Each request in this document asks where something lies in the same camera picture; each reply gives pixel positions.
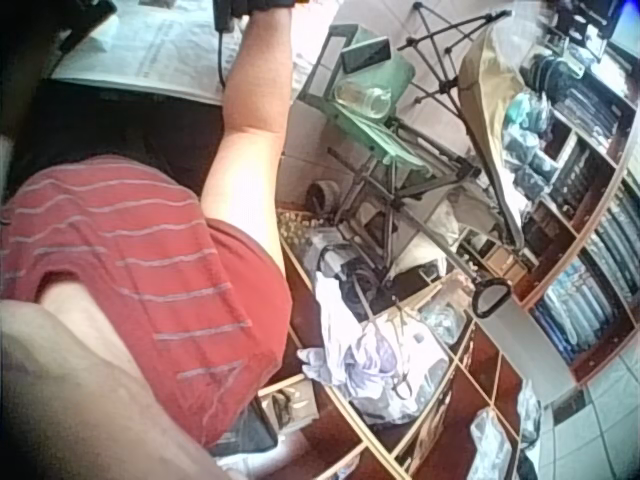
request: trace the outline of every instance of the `plastic bag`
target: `plastic bag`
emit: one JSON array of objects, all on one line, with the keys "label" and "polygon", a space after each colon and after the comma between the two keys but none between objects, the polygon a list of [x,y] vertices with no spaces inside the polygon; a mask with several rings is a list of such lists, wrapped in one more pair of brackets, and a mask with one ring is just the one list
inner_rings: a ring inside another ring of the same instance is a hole
[{"label": "plastic bag", "polygon": [[467,319],[464,313],[448,304],[430,315],[420,314],[420,319],[446,345],[453,345],[464,329]]},{"label": "plastic bag", "polygon": [[352,398],[369,425],[402,424],[415,419],[433,397],[449,366],[449,360],[433,333],[407,312],[382,323],[380,331],[388,340],[397,338],[397,374],[385,379],[379,398]]},{"label": "plastic bag", "polygon": [[522,125],[530,132],[542,133],[549,126],[549,119],[551,118],[551,104],[547,99],[547,96],[536,95],[528,92],[530,109],[527,112],[527,118]]},{"label": "plastic bag", "polygon": [[477,453],[467,480],[504,480],[511,458],[511,444],[489,407],[476,415],[471,424],[471,437]]},{"label": "plastic bag", "polygon": [[463,313],[471,305],[472,285],[461,272],[454,272],[442,282],[442,288],[418,314],[431,331],[445,344],[456,343],[467,318]]},{"label": "plastic bag", "polygon": [[542,408],[533,391],[531,380],[525,380],[518,395],[518,414],[520,415],[522,443],[524,448],[527,448],[540,438],[540,421],[542,419]]}]

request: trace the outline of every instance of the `store shelf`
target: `store shelf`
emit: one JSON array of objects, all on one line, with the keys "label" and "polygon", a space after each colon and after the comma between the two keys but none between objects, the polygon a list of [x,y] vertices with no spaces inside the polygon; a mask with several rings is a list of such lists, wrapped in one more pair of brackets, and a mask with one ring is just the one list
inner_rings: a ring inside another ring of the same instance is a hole
[{"label": "store shelf", "polygon": [[640,129],[640,116],[636,116],[636,119],[633,123],[633,128],[631,130],[631,134],[629,140],[627,141],[627,146],[625,152],[622,156],[620,164],[616,167],[615,172],[607,186],[605,192],[603,193],[600,202],[594,209],[593,213],[589,216],[589,218],[584,222],[584,226],[580,230],[580,233],[577,235],[575,241],[571,244],[571,246],[562,254],[558,255],[556,259],[554,259],[553,265],[551,268],[544,274],[542,278],[536,278],[534,280],[535,285],[533,288],[518,288],[520,287],[519,282],[516,285],[515,291],[520,291],[521,293],[525,293],[524,295],[520,295],[519,298],[521,300],[521,305],[525,310],[530,310],[537,301],[542,297],[544,292],[549,288],[549,286],[553,283],[556,277],[563,272],[567,266],[573,261],[573,259],[580,253],[582,247],[584,246],[587,239],[591,236],[593,231],[597,228],[600,223],[600,217],[609,206],[611,199],[613,198],[615,192],[619,188],[622,179],[625,175],[625,170],[627,164],[633,154],[633,148],[640,148],[638,146],[638,131]]}]

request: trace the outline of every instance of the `white tile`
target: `white tile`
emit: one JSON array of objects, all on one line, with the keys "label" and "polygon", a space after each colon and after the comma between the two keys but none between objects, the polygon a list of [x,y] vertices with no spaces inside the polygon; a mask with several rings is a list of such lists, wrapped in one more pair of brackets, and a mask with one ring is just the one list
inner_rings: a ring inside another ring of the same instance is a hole
[{"label": "white tile", "polygon": [[345,0],[333,23],[357,23],[367,30],[389,37],[392,47],[404,43],[407,33],[382,0]]},{"label": "white tile", "polygon": [[632,478],[640,469],[640,410],[637,408],[604,433],[604,441],[618,478]]},{"label": "white tile", "polygon": [[553,480],[553,463],[540,467],[538,480]]},{"label": "white tile", "polygon": [[284,156],[278,170],[276,201],[304,205],[307,188],[316,180],[333,180],[342,193],[351,182],[350,177],[339,170]]},{"label": "white tile", "polygon": [[584,446],[600,435],[593,405],[588,405],[555,427],[556,459]]},{"label": "white tile", "polygon": [[614,358],[596,377],[588,383],[591,398],[600,398],[609,389],[630,375],[622,360]]},{"label": "white tile", "polygon": [[547,432],[553,428],[553,410],[550,406],[542,410],[542,420],[540,421],[540,431]]},{"label": "white tile", "polygon": [[602,429],[606,431],[640,403],[640,386],[628,374],[615,383],[607,392],[594,399]]},{"label": "white tile", "polygon": [[540,436],[540,465],[553,463],[555,458],[553,430],[549,430]]},{"label": "white tile", "polygon": [[556,462],[558,480],[613,480],[602,437]]},{"label": "white tile", "polygon": [[640,380],[640,334],[636,333],[620,354],[620,358],[635,374],[636,380]]}]

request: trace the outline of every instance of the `black metal stand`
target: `black metal stand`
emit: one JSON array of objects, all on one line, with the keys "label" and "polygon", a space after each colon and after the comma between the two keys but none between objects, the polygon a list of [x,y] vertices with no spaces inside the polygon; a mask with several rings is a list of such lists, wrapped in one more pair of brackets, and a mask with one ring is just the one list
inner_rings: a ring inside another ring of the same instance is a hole
[{"label": "black metal stand", "polygon": [[[405,50],[407,48],[413,48],[413,50],[418,54],[418,56],[425,63],[425,65],[427,66],[429,71],[432,73],[432,75],[438,81],[438,89],[434,90],[432,92],[429,92],[428,90],[426,90],[425,88],[421,87],[417,83],[412,82],[411,84],[415,88],[417,88],[418,90],[420,90],[423,93],[423,95],[421,95],[419,97],[416,97],[414,102],[416,104],[420,104],[425,100],[433,99],[440,106],[442,106],[447,111],[449,111],[452,115],[455,115],[456,117],[458,117],[458,118],[460,118],[461,120],[464,121],[464,118],[463,118],[463,115],[462,115],[462,110],[460,109],[460,105],[458,104],[457,100],[451,94],[451,91],[454,88],[458,87],[458,75],[457,75],[456,66],[455,66],[455,63],[454,63],[453,57],[452,57],[453,49],[456,48],[458,45],[460,45],[465,40],[467,40],[469,42],[473,42],[474,38],[473,38],[472,35],[474,35],[475,33],[479,32],[480,30],[482,30],[483,28],[487,27],[488,25],[490,25],[492,23],[495,23],[495,22],[497,22],[499,20],[502,20],[503,18],[509,17],[511,15],[511,10],[500,10],[499,12],[496,12],[496,13],[487,13],[485,15],[480,15],[480,16],[477,16],[477,17],[469,18],[467,20],[462,20],[462,21],[457,22],[457,23],[452,23],[447,18],[443,17],[442,15],[440,15],[438,12],[436,12],[432,8],[427,7],[422,2],[415,2],[413,4],[413,9],[418,12],[418,15],[420,15],[420,20],[422,21],[422,24],[424,25],[424,28],[427,31],[427,34],[423,35],[422,37],[418,37],[418,38],[408,37],[406,43],[404,45],[400,46],[398,48],[398,51],[401,52],[402,50]],[[447,26],[444,27],[444,28],[441,28],[439,30],[432,31],[431,27],[429,26],[429,22],[427,21],[427,18],[425,16],[423,10],[429,12],[434,17],[439,18],[440,20],[445,22],[447,24]],[[477,23],[477,22],[481,22],[481,23],[479,25],[476,25],[475,27],[473,27],[468,32],[465,32],[464,30],[462,30],[460,28],[460,27],[464,27],[465,25],[471,25],[471,24],[474,24],[474,23]],[[438,35],[450,32],[452,30],[455,30],[455,31],[459,32],[460,35],[461,35],[460,38],[458,38],[456,41],[454,41],[453,43],[451,43],[450,45],[445,47],[442,50],[442,52],[440,52],[438,43],[436,41],[436,37]],[[422,52],[420,50],[420,44],[422,42],[426,41],[426,40],[430,41],[430,43],[431,43],[431,45],[433,47],[433,50],[434,50],[434,52],[436,54],[436,58],[438,60],[438,65],[439,65],[440,70],[441,70],[440,73],[438,73],[436,67],[429,61],[429,59],[427,59],[427,57],[424,54],[424,52]],[[446,56],[446,58],[449,60],[449,68],[451,68],[451,73],[448,70],[447,64],[443,60],[443,56]],[[453,105],[453,109],[450,106],[448,106],[446,103],[444,103],[442,100],[440,100],[438,98],[438,95],[446,95],[448,97],[449,101],[451,102],[451,104]]]}]

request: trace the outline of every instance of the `tiled wall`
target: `tiled wall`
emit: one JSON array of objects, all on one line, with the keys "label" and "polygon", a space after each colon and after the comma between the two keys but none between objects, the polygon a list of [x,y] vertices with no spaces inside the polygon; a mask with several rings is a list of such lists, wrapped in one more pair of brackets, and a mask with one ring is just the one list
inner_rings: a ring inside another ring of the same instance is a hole
[{"label": "tiled wall", "polygon": [[[436,9],[451,21],[461,20],[479,13],[500,8],[504,0],[423,0],[425,4]],[[414,0],[345,0],[334,20],[335,23],[358,23],[380,35],[386,35],[392,47],[402,45],[407,36],[424,34],[419,17],[412,11]],[[432,28],[442,28],[445,24],[429,17]],[[444,40],[458,38],[452,33]],[[467,45],[462,44],[454,50],[454,58],[459,61],[465,53]],[[428,44],[424,44],[428,57],[435,60]],[[406,50],[403,53],[416,67],[415,81],[424,88],[433,89],[436,80],[427,67],[420,61],[415,52]],[[331,65],[321,67],[319,74],[328,74]],[[409,87],[398,104],[398,114],[410,125],[434,136],[449,148],[464,154],[468,147],[468,139],[462,123],[450,113],[432,101],[414,106],[412,101],[418,90]],[[309,184],[318,179],[337,181],[346,188],[350,177],[346,171],[336,164],[327,154],[328,146],[362,161],[366,151],[354,146],[335,127],[328,124],[318,111],[296,101],[292,106],[289,120],[287,142],[284,158],[278,178],[277,199],[280,202],[302,203]]]},{"label": "tiled wall", "polygon": [[545,410],[540,480],[631,480],[640,475],[640,336],[589,382],[587,405],[554,425]]}]

